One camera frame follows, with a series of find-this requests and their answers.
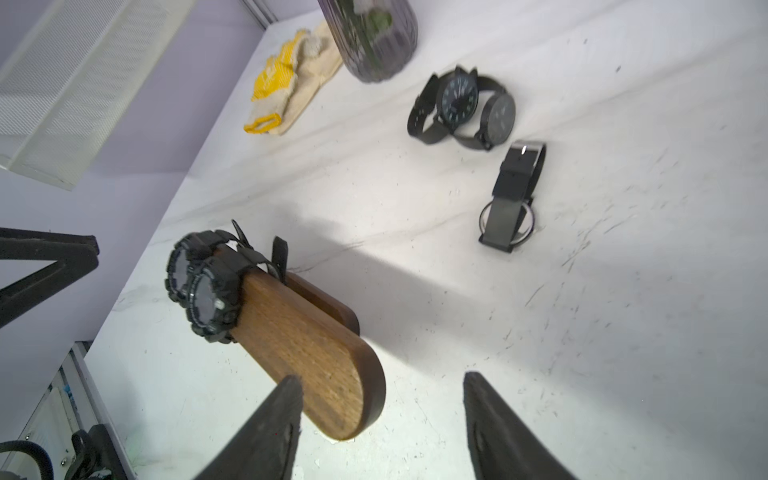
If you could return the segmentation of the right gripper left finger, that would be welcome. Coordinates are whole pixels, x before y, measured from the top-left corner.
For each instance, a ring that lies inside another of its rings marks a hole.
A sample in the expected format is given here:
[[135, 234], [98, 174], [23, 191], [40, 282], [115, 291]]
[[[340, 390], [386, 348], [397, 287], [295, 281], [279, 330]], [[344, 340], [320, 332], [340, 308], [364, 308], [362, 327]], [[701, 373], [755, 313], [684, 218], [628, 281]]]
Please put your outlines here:
[[198, 480], [284, 480], [292, 477], [303, 410], [301, 381], [282, 379]]

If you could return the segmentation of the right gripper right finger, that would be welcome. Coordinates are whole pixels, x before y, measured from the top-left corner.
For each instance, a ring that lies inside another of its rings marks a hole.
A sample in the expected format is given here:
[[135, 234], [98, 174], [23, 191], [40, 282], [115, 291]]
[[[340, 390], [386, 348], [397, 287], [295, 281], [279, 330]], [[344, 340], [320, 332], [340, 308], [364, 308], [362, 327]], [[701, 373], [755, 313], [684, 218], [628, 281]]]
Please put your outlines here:
[[477, 479], [575, 479], [482, 374], [466, 373], [463, 392], [468, 449]]

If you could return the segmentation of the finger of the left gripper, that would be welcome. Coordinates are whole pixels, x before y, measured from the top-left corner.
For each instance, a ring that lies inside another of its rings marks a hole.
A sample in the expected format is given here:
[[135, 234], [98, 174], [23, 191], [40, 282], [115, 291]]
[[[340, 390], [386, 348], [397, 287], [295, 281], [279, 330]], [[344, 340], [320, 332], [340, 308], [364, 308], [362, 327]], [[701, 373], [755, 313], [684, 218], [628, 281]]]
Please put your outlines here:
[[1, 259], [48, 264], [1, 289], [1, 325], [9, 325], [38, 304], [77, 282], [99, 264], [93, 235], [3, 228]]

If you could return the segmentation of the black digital watch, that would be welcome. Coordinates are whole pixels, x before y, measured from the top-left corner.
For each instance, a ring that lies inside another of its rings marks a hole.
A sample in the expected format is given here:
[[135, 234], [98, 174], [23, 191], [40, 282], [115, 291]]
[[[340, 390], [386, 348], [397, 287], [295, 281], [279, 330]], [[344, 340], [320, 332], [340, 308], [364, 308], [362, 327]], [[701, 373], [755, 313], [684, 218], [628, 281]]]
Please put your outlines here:
[[264, 266], [267, 273], [285, 284], [287, 258], [288, 244], [280, 237], [273, 240], [270, 259], [249, 247], [218, 247], [191, 275], [186, 316], [192, 331], [210, 343], [236, 343], [231, 330], [237, 325], [243, 304], [244, 277], [263, 272]]
[[169, 298], [186, 308], [189, 286], [196, 269], [214, 255], [215, 250], [226, 243], [237, 242], [250, 246], [239, 224], [232, 220], [235, 233], [225, 230], [206, 230], [185, 235], [173, 247], [166, 266], [165, 289]]

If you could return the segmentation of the wooden watch stand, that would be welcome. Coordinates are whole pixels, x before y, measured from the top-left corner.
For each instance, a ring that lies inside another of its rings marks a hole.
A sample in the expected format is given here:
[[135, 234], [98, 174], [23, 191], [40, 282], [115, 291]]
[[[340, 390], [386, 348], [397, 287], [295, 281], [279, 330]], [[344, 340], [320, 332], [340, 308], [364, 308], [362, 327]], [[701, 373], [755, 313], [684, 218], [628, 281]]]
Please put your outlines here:
[[320, 431], [344, 441], [375, 423], [386, 380], [370, 345], [266, 273], [245, 275], [242, 298], [232, 336], [273, 380], [300, 379], [303, 412]]

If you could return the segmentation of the black watch pair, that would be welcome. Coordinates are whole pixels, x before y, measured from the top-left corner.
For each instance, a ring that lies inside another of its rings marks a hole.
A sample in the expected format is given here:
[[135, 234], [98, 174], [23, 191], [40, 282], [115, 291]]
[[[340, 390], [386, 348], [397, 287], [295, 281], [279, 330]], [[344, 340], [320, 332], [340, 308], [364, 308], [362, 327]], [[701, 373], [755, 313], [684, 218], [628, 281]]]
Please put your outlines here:
[[[459, 134], [459, 127], [477, 112], [482, 93], [490, 97], [480, 112], [478, 130], [472, 136]], [[407, 132], [426, 145], [451, 136], [468, 149], [489, 151], [509, 138], [516, 117], [514, 97], [502, 84], [475, 69], [466, 71], [457, 66], [429, 78], [410, 111]]]

